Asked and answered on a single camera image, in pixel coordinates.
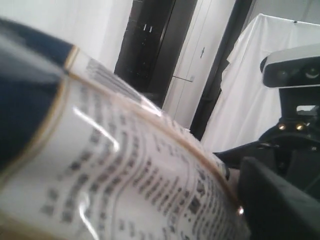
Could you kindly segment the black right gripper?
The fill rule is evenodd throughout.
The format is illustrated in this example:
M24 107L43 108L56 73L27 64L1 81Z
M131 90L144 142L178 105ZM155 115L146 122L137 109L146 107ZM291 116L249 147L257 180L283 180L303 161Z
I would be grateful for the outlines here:
M320 191L320 89L279 89L281 117L254 142L216 155L239 169L253 157L305 193Z

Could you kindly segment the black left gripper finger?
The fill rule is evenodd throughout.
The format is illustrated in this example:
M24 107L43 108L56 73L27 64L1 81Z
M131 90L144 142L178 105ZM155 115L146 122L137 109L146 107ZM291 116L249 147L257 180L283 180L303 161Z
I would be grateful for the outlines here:
M320 204L253 157L240 164L238 197L252 240L318 240Z

